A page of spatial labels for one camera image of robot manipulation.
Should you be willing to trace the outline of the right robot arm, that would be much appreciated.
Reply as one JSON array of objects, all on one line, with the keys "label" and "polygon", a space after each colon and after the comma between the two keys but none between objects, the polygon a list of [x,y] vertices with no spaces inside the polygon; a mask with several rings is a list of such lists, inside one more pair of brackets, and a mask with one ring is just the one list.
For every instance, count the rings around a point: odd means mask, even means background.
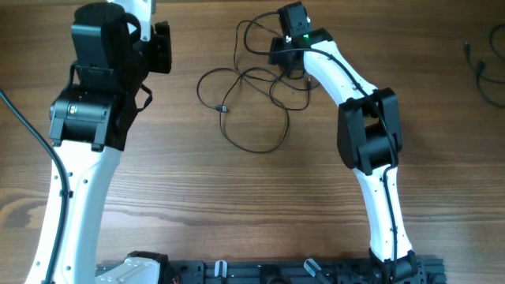
[{"label": "right robot arm", "polygon": [[370,225],[370,257],[376,279],[396,283],[417,273],[398,198],[402,130],[398,100],[378,89],[346,61],[323,28],[315,29],[301,2],[277,10],[282,37],[272,41],[270,61],[315,77],[338,107],[337,146],[358,179]]}]

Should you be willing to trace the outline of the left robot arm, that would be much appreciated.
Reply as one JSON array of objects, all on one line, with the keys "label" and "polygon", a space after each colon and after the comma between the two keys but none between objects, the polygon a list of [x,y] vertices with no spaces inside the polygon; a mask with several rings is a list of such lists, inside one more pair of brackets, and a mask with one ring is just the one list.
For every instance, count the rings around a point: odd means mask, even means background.
[{"label": "left robot arm", "polygon": [[50,191],[29,283],[93,283],[107,191],[137,93],[150,73],[171,69],[170,28],[152,22],[153,1],[81,6],[71,36],[76,60],[50,106]]}]

